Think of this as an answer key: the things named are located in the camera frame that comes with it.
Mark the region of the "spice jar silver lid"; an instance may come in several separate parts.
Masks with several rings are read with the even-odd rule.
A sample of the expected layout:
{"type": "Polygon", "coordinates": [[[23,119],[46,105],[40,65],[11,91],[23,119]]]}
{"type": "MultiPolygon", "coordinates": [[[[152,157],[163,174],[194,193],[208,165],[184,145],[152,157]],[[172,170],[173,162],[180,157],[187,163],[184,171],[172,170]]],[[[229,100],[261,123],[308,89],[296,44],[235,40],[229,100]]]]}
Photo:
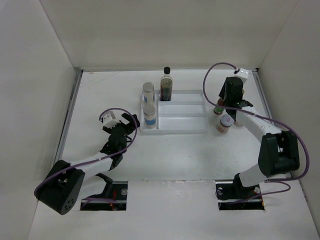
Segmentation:
{"type": "Polygon", "coordinates": [[[157,125],[156,108],[152,104],[143,107],[144,126],[147,129],[155,129],[157,125]]]}
{"type": "Polygon", "coordinates": [[[143,100],[146,104],[153,105],[155,102],[155,89],[152,82],[145,82],[142,86],[143,100]]]}

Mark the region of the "red chili sauce bottle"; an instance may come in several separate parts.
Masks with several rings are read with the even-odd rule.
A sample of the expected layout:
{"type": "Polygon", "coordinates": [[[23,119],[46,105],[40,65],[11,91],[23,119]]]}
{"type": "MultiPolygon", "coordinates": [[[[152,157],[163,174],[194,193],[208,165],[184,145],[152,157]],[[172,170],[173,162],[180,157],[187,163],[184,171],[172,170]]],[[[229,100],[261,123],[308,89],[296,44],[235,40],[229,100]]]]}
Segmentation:
{"type": "Polygon", "coordinates": [[[224,100],[220,97],[216,103],[216,106],[213,109],[213,112],[216,115],[221,115],[224,112],[224,100]]]}

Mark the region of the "small jar red label front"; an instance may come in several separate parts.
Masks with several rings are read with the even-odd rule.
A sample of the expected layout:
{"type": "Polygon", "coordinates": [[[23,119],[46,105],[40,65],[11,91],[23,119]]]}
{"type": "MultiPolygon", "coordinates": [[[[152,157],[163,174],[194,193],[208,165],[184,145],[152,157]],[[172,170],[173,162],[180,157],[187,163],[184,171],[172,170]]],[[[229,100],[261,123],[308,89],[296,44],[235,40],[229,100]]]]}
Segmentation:
{"type": "Polygon", "coordinates": [[[230,129],[230,127],[234,124],[234,119],[228,115],[228,114],[224,114],[221,118],[219,123],[217,124],[217,130],[220,133],[227,133],[228,130],[230,129]]]}

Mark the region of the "small jar red label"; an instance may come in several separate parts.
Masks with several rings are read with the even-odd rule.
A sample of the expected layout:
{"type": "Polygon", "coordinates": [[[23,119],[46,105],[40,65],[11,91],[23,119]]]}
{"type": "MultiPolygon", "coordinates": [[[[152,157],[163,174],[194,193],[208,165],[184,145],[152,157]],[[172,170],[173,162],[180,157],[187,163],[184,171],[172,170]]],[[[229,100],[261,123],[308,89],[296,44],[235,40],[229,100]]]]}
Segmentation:
{"type": "Polygon", "coordinates": [[[227,133],[228,130],[230,129],[230,127],[234,124],[234,119],[228,115],[228,114],[224,114],[221,118],[219,123],[217,124],[217,130],[220,133],[227,133]]]}
{"type": "Polygon", "coordinates": [[[238,126],[238,127],[241,127],[242,126],[242,124],[240,123],[240,122],[238,122],[238,121],[234,121],[234,124],[236,125],[236,126],[238,126]]]}

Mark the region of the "small jar red label back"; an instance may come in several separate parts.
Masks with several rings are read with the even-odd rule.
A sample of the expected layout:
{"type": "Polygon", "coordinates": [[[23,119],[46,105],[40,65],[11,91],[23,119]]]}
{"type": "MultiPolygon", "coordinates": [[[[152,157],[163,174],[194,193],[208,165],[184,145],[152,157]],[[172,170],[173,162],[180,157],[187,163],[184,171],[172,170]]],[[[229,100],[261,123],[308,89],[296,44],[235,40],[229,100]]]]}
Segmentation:
{"type": "Polygon", "coordinates": [[[238,126],[238,127],[241,127],[242,126],[242,124],[240,123],[240,122],[238,122],[238,121],[234,121],[234,124],[236,125],[236,126],[238,126]]]}

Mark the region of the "tall dark soy sauce bottle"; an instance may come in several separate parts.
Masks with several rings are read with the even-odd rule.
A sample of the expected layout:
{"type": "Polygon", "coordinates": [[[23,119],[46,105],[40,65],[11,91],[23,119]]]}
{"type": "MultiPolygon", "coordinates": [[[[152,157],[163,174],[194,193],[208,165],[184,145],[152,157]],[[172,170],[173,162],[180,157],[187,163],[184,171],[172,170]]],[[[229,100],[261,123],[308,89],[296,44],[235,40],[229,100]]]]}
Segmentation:
{"type": "Polygon", "coordinates": [[[173,79],[171,77],[171,68],[166,66],[163,69],[164,75],[160,80],[160,100],[161,101],[171,101],[172,99],[172,88],[173,79]]]}

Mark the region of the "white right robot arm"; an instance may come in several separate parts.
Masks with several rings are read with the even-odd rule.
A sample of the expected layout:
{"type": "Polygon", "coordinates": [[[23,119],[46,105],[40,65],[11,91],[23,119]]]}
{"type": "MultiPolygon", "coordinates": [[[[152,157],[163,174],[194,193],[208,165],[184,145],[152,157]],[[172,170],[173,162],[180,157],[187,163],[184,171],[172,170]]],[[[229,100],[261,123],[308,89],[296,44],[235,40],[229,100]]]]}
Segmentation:
{"type": "Polygon", "coordinates": [[[227,77],[220,91],[227,114],[246,127],[260,142],[257,164],[234,176],[231,184],[217,187],[220,200],[245,200],[257,194],[255,188],[268,178],[298,170],[300,158],[297,137],[261,119],[254,106],[243,99],[243,81],[227,77]]]}

